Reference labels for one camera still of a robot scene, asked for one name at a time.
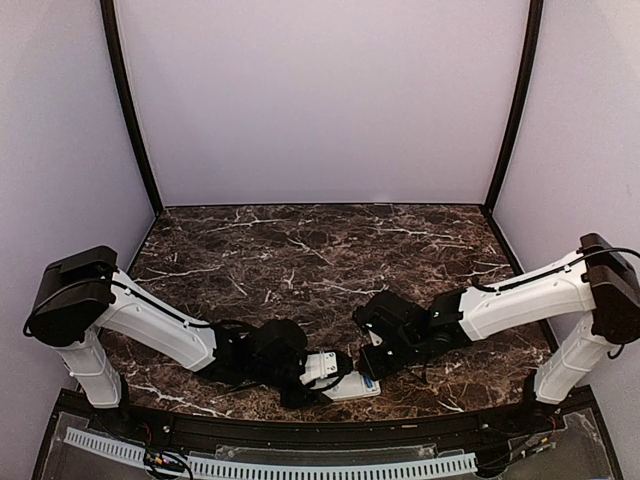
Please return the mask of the white remote control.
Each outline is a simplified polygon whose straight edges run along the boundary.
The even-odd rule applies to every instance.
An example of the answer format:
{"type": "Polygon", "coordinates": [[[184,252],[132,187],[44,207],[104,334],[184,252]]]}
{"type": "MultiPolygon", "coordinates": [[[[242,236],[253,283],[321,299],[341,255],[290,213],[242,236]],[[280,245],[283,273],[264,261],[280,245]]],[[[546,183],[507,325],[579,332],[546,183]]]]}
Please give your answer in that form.
{"type": "Polygon", "coordinates": [[[351,372],[340,383],[323,391],[332,401],[348,401],[375,397],[381,394],[379,381],[374,381],[374,387],[368,388],[364,378],[368,377],[359,372],[351,372]]]}

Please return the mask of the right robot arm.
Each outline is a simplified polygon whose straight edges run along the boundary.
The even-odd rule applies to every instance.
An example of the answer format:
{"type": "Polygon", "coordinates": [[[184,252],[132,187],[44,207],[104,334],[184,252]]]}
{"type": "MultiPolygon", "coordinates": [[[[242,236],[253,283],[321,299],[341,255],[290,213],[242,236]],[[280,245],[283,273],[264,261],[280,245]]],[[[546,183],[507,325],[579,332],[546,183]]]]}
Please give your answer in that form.
{"type": "Polygon", "coordinates": [[[578,313],[572,332],[535,371],[531,396],[511,410],[517,432],[534,432],[549,405],[563,402],[601,359],[639,338],[639,280],[626,259],[634,250],[596,233],[580,242],[545,267],[494,284],[473,282],[436,296],[426,308],[389,290],[377,293],[353,314],[372,338],[359,351],[359,372],[382,380],[504,330],[578,313]]]}

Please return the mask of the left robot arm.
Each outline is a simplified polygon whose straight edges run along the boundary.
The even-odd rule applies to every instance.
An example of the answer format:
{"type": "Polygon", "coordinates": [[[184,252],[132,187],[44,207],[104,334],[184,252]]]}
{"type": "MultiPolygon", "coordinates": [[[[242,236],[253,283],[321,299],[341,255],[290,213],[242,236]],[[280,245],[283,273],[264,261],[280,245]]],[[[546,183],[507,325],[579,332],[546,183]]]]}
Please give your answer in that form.
{"type": "Polygon", "coordinates": [[[52,347],[90,404],[120,436],[141,427],[125,400],[125,381],[107,359],[98,330],[128,336],[213,382],[272,387],[285,408],[329,402],[307,374],[312,355],[291,320],[256,327],[242,321],[206,323],[152,296],[117,266],[116,252],[98,246],[48,265],[23,334],[52,347]]]}

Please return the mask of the black front table rail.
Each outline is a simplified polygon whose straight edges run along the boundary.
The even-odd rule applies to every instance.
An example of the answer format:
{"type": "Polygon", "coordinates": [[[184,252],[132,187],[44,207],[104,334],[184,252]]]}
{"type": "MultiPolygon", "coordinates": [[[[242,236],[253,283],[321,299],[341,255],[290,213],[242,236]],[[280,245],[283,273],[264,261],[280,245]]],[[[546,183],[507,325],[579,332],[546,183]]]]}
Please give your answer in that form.
{"type": "Polygon", "coordinates": [[[132,439],[182,451],[221,446],[347,450],[434,444],[440,450],[503,448],[508,440],[550,431],[555,439],[577,429],[605,442],[602,416],[590,387],[575,389],[553,420],[521,404],[451,415],[373,422],[268,422],[222,419],[132,406],[132,439]]]}

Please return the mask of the right black frame post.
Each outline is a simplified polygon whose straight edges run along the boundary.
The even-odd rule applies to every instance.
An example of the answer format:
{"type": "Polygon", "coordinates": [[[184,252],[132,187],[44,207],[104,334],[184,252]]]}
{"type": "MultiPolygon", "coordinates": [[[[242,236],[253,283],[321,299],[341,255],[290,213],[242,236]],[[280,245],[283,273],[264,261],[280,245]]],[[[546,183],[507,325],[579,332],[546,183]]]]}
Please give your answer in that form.
{"type": "Polygon", "coordinates": [[[483,203],[483,212],[486,217],[493,216],[515,148],[534,68],[543,9],[543,0],[531,0],[529,2],[524,41],[513,98],[496,165],[483,203]]]}

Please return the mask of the black frame post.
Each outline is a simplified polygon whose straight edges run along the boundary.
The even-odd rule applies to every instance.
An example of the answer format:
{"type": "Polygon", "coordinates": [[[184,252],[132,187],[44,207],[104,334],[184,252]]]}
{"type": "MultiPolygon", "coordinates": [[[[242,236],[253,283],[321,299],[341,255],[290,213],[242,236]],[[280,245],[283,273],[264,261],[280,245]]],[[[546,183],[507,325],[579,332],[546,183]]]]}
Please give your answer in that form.
{"type": "Polygon", "coordinates": [[[534,68],[543,9],[543,0],[531,0],[529,2],[524,41],[513,98],[496,165],[483,203],[483,212],[486,217],[493,216],[515,148],[534,68]]]}
{"type": "Polygon", "coordinates": [[[159,216],[164,210],[164,205],[152,172],[129,84],[116,15],[116,3],[113,0],[100,0],[99,4],[112,74],[127,134],[147,199],[154,215],[159,216]]]}

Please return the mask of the left black frame post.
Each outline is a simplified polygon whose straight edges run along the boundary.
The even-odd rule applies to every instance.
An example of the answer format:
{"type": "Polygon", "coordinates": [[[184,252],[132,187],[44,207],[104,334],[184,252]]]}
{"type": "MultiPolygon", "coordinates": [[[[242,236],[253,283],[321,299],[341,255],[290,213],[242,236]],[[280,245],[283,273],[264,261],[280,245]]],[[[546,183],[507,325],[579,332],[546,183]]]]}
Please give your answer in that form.
{"type": "Polygon", "coordinates": [[[152,172],[129,84],[116,15],[116,3],[113,0],[100,0],[99,4],[112,74],[127,134],[147,199],[154,215],[159,216],[164,210],[164,205],[152,172]]]}

